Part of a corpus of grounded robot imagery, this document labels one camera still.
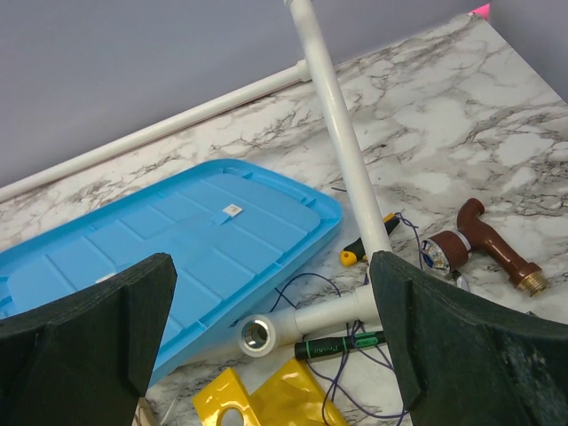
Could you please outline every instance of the blue plastic tray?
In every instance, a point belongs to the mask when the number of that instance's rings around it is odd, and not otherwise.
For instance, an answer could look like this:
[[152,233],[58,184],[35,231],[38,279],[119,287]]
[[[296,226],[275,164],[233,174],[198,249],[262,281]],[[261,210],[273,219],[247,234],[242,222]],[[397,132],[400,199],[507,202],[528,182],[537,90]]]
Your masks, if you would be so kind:
[[156,383],[281,284],[333,235],[339,204],[237,160],[205,162],[0,254],[0,319],[93,285],[156,252],[176,294]]

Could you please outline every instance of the white pvc pipe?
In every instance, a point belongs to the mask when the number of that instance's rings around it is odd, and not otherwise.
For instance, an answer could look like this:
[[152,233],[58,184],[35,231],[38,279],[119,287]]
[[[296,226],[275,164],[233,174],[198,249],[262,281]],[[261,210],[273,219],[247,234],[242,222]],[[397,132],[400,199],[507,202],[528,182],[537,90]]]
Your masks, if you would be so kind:
[[[373,253],[391,251],[391,242],[383,225],[383,215],[367,173],[355,130],[327,46],[321,34],[312,0],[285,0],[304,47],[312,80],[321,101],[327,130],[335,145],[335,154],[343,174],[347,194],[365,246],[367,258]],[[262,357],[275,347],[299,340],[303,335],[354,320],[378,320],[373,288],[360,287],[354,293],[329,302],[299,310],[284,309],[264,315],[251,315],[237,325],[241,350],[252,357]]]
[[237,340],[247,355],[263,357],[282,344],[297,342],[303,335],[322,328],[354,320],[378,319],[373,289],[364,286],[349,295],[302,309],[251,315],[237,325]]
[[304,47],[312,80],[318,93],[329,136],[343,174],[367,258],[379,250],[391,251],[363,154],[311,0],[285,0]]
[[222,114],[252,100],[288,87],[291,84],[310,81],[310,72],[304,60],[295,66],[270,75],[258,82],[244,86],[236,91],[227,93],[183,113],[174,115],[166,120],[153,124],[128,136],[117,139],[88,153],[79,155],[71,160],[62,162],[35,175],[25,177],[13,184],[0,188],[0,202],[9,200],[17,195],[31,191],[38,186],[47,185],[66,176],[88,169],[117,155],[154,142],[197,122],[207,120],[217,114]]

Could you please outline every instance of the marble pattern surface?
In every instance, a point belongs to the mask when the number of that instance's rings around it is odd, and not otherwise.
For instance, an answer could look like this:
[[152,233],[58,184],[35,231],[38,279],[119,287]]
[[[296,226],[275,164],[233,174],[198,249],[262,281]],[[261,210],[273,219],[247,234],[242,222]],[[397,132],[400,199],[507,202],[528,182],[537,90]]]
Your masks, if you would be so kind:
[[[464,275],[471,290],[522,312],[568,323],[568,106],[483,20],[460,16],[444,26],[344,64],[340,81],[371,180],[384,212],[405,216],[429,236],[452,229],[462,203],[485,203],[485,220],[551,288],[529,298],[507,283],[491,259],[473,256]],[[254,162],[336,197],[341,234],[305,271],[333,278],[342,291],[361,284],[365,266],[344,269],[337,253],[358,237],[341,172],[310,83],[260,99],[150,146],[122,155],[0,205],[0,249],[137,191],[195,164],[232,157]],[[393,248],[417,263],[412,231],[398,229]],[[335,297],[318,279],[299,280],[289,297],[301,305]],[[225,357],[179,368],[148,392],[166,424],[200,424],[191,396],[225,367],[253,391],[291,356]],[[337,360],[317,363],[332,375]],[[342,385],[368,411],[401,409],[394,374],[359,354]],[[352,425],[395,425],[362,414],[338,394]],[[411,424],[408,416],[402,422]]]

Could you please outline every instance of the yellow plastic sheet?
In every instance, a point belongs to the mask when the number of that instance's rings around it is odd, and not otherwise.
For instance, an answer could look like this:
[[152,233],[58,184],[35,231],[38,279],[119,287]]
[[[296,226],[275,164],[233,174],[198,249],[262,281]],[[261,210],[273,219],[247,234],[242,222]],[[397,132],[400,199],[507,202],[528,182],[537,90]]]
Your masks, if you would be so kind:
[[[308,367],[291,359],[252,395],[227,368],[193,397],[193,404],[204,426],[221,426],[230,409],[241,412],[244,426],[317,426],[325,424],[324,397]],[[331,426],[348,426],[331,401],[326,403],[326,420]]]

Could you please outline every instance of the green marker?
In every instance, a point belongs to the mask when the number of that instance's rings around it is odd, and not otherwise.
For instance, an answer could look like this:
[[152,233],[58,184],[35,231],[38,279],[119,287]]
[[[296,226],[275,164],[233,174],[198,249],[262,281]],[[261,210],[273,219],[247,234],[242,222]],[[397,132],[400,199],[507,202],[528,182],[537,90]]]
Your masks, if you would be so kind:
[[323,339],[296,343],[294,345],[294,356],[299,360],[313,359],[384,343],[386,343],[386,339],[382,331],[359,333],[352,339],[349,336],[325,337]]

